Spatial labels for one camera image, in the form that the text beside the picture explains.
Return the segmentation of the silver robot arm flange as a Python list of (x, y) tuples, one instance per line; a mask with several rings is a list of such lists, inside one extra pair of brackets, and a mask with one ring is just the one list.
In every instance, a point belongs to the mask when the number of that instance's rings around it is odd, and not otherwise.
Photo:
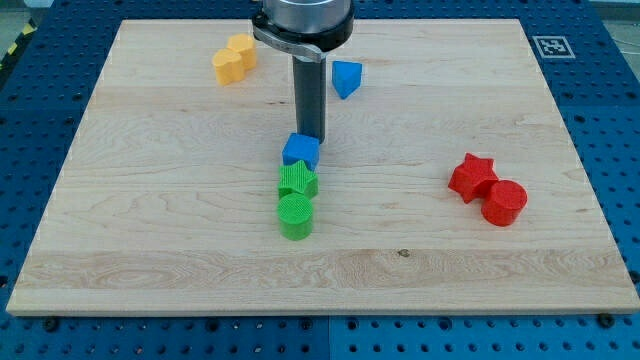
[(354, 13), (352, 0), (264, 0), (251, 22), (267, 46), (321, 63), (351, 36)]

